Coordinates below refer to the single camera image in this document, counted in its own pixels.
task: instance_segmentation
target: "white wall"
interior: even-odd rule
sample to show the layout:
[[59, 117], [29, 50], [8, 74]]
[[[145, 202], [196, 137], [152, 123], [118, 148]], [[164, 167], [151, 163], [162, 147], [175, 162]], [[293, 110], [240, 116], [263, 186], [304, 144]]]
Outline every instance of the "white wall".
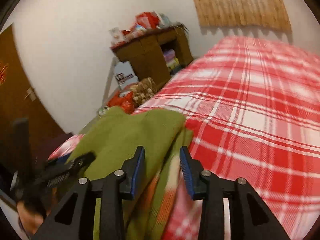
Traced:
[[[21, 0], [14, 23], [23, 68], [48, 112], [78, 132], [102, 104], [113, 27], [129, 28], [149, 0]], [[111, 92], [117, 86], [113, 81]]]
[[194, 56], [203, 55], [228, 35], [281, 40], [320, 55], [320, 25], [303, 0], [284, 0], [292, 25], [292, 35], [255, 26], [200, 28], [193, 0], [153, 0], [153, 3], [155, 9], [166, 14], [170, 20], [186, 25], [189, 30], [190, 49]]
[[[193, 0], [21, 0], [14, 22], [24, 70], [48, 112], [65, 131], [78, 132], [101, 106], [110, 63], [108, 30], [128, 28], [142, 11], [158, 10], [189, 29], [201, 56], [227, 35], [282, 40], [320, 55], [320, 26], [303, 0], [284, 0], [292, 35], [261, 27], [200, 28]], [[113, 80], [111, 92], [116, 88]]]

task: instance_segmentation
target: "wooden door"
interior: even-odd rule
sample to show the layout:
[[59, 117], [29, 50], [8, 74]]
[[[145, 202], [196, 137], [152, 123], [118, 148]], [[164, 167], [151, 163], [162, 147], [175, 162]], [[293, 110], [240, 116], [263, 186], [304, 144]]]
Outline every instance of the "wooden door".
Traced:
[[[0, 62], [0, 162], [12, 172], [26, 169], [29, 161], [34, 165], [37, 149], [63, 131], [31, 88], [17, 54], [12, 26], [0, 34]], [[14, 152], [10, 139], [13, 122], [23, 117], [29, 119], [29, 157]]]

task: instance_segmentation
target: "green towel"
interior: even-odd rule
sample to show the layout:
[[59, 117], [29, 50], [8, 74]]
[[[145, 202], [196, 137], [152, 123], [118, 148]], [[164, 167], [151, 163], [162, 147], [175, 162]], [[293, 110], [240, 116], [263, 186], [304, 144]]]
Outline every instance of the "green towel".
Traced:
[[[95, 180], [120, 169], [124, 160], [133, 157], [137, 146], [145, 148], [146, 171], [141, 182], [144, 191], [138, 193], [135, 200], [123, 202], [128, 240], [143, 239], [146, 235], [154, 239], [161, 237], [169, 218], [168, 207], [171, 209], [175, 195], [179, 149], [189, 146], [192, 139], [192, 132], [185, 129], [184, 124], [185, 117], [174, 111], [153, 109], [127, 115], [115, 106], [91, 127], [68, 159], [95, 152], [96, 160], [83, 174]], [[98, 200], [94, 239], [99, 239], [99, 216]]]

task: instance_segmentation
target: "black device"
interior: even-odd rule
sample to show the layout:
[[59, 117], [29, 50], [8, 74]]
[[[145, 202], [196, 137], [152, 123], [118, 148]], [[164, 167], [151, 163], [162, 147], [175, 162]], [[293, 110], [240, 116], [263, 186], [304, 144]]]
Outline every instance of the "black device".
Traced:
[[244, 178], [220, 179], [180, 149], [180, 164], [188, 194], [203, 199], [198, 240], [224, 240], [223, 198], [228, 198], [231, 240], [290, 240], [277, 218]]
[[57, 163], [57, 159], [48, 161], [41, 171], [30, 182], [21, 181], [16, 173], [11, 186], [13, 199], [24, 201], [27, 209], [38, 212], [46, 218], [46, 208], [51, 205], [51, 189], [57, 187], [78, 172], [88, 167], [96, 159], [93, 152], [81, 155], [69, 163]]
[[[144, 148], [120, 170], [103, 179], [81, 178], [44, 220], [33, 240], [91, 240], [96, 198], [101, 197], [100, 240], [124, 240], [122, 200], [135, 196], [145, 166]], [[283, 227], [244, 178], [220, 179], [180, 149], [180, 164], [189, 195], [203, 200], [198, 240], [223, 240], [224, 203], [228, 198], [231, 240], [289, 240]]]
[[145, 172], [145, 152], [138, 146], [120, 170], [102, 179], [79, 181], [44, 220], [33, 240], [89, 240], [93, 236], [96, 199], [101, 198], [100, 240], [124, 240], [122, 200], [133, 200]]

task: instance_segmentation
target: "brown plush bag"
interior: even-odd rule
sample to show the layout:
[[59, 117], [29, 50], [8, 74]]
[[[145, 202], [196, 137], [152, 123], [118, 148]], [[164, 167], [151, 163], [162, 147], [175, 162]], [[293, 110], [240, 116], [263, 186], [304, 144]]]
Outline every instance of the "brown plush bag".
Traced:
[[144, 78], [138, 84], [130, 87], [133, 92], [133, 103], [135, 107], [141, 106], [157, 93], [156, 84], [151, 77]]

